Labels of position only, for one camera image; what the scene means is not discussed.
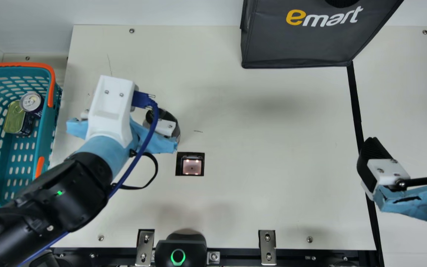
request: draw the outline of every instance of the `black edge strip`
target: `black edge strip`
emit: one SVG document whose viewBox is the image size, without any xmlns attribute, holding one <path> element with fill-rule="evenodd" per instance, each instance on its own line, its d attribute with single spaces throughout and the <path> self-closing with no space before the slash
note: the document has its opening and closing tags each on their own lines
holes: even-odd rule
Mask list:
<svg viewBox="0 0 427 267">
<path fill-rule="evenodd" d="M 349 78 L 350 100 L 352 105 L 352 116 L 354 117 L 355 138 L 357 139 L 357 148 L 360 153 L 364 141 L 363 130 L 361 127 L 359 96 L 357 93 L 357 82 L 355 80 L 355 70 L 353 62 L 347 67 L 347 76 Z M 365 198 L 367 200 L 371 232 L 373 234 L 373 240 L 375 241 L 375 247 L 377 249 L 377 262 L 380 264 L 380 267 L 385 267 L 385 263 L 383 262 L 383 251 L 381 250 L 380 229 L 378 228 L 378 218 L 377 211 L 375 209 L 375 203 L 371 201 L 367 196 L 365 196 Z"/>
</svg>

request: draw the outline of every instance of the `tin can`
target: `tin can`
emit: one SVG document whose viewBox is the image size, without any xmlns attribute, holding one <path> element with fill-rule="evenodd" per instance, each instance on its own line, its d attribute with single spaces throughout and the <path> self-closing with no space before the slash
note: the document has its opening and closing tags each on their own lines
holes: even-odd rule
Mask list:
<svg viewBox="0 0 427 267">
<path fill-rule="evenodd" d="M 44 107 L 44 98 L 36 92 L 26 93 L 21 97 L 20 105 L 22 110 L 32 114 L 37 118 L 42 117 L 42 108 Z"/>
<path fill-rule="evenodd" d="M 34 117 L 22 110 L 19 102 L 16 100 L 9 104 L 3 130 L 8 134 L 28 136 L 34 127 Z"/>
</svg>

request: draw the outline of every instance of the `black robot arm segment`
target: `black robot arm segment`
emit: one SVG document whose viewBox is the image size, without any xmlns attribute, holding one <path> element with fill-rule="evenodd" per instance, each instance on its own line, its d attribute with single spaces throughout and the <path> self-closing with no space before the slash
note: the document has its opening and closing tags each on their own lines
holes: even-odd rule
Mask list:
<svg viewBox="0 0 427 267">
<path fill-rule="evenodd" d="M 89 223 L 106 206 L 111 182 L 110 166 L 86 152 L 44 172 L 0 208 L 0 267 L 17 265 Z"/>
</svg>

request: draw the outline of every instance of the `blue cable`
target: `blue cable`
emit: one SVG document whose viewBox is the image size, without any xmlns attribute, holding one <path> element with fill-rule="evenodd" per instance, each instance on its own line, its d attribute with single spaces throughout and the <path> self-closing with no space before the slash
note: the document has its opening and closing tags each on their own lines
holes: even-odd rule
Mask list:
<svg viewBox="0 0 427 267">
<path fill-rule="evenodd" d="M 144 140 L 143 144 L 141 145 L 141 148 L 139 149 L 136 157 L 134 157 L 133 161 L 131 162 L 131 164 L 129 164 L 128 169 L 125 171 L 125 173 L 121 177 L 120 181 L 116 184 L 116 186 L 113 188 L 113 190 L 108 195 L 109 199 L 118 191 L 118 189 L 120 189 L 120 187 L 122 186 L 124 181 L 126 181 L 126 179 L 128 178 L 129 174 L 131 174 L 132 170 L 134 169 L 134 167 L 138 163 L 139 159 L 144 154 L 144 151 L 146 150 L 148 143 L 151 141 L 151 138 L 154 135 L 154 130 L 156 130 L 156 126 L 158 125 L 158 120 L 159 120 L 159 108 L 158 108 L 158 104 L 154 100 L 150 100 L 150 106 L 152 107 L 153 112 L 154 112 L 154 119 L 153 119 L 153 122 L 151 124 L 151 127 L 149 127 L 148 135 L 146 136 L 146 139 Z M 26 264 L 27 262 L 33 260 L 35 257 L 37 257 L 37 255 L 44 252 L 44 250 L 47 250 L 48 248 L 52 247 L 52 245 L 54 245 L 56 242 L 58 242 L 59 240 L 64 238 L 66 235 L 68 235 L 68 232 L 64 232 L 61 236 L 59 236 L 58 238 L 56 238 L 55 240 L 53 240 L 52 242 L 47 244 L 45 247 L 38 250 L 38 252 L 32 254 L 31 257 L 28 257 L 27 260 L 20 263 L 18 265 L 18 267 L 20 267 L 20 266 Z"/>
<path fill-rule="evenodd" d="M 158 104 L 154 100 L 151 100 L 151 107 L 153 108 L 154 119 L 153 119 L 153 123 L 151 124 L 151 127 L 149 127 L 148 135 L 146 136 L 146 139 L 141 145 L 141 148 L 139 149 L 136 157 L 133 159 L 128 169 L 125 171 L 125 173 L 121 177 L 120 181 L 117 182 L 116 186 L 113 188 L 109 196 L 110 198 L 114 195 L 114 193 L 117 192 L 118 189 L 120 189 L 124 181 L 126 181 L 126 179 L 128 178 L 129 174 L 131 174 L 131 171 L 134 169 L 139 159 L 143 156 L 144 150 L 146 150 L 146 147 L 148 146 L 149 141 L 154 135 L 154 130 L 156 130 L 156 126 L 158 125 L 158 120 L 159 120 L 159 109 L 158 109 Z"/>
</svg>

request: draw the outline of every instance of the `metal bracket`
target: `metal bracket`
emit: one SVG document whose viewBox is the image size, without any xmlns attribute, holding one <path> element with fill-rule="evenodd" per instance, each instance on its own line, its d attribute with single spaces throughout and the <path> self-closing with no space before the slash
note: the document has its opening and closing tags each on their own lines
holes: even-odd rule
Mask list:
<svg viewBox="0 0 427 267">
<path fill-rule="evenodd" d="M 220 265 L 220 251 L 207 251 L 207 265 Z"/>
<path fill-rule="evenodd" d="M 259 230 L 259 250 L 261 265 L 276 265 L 276 234 L 274 230 Z"/>
<path fill-rule="evenodd" d="M 135 266 L 149 267 L 153 257 L 154 230 L 140 230 Z"/>
</svg>

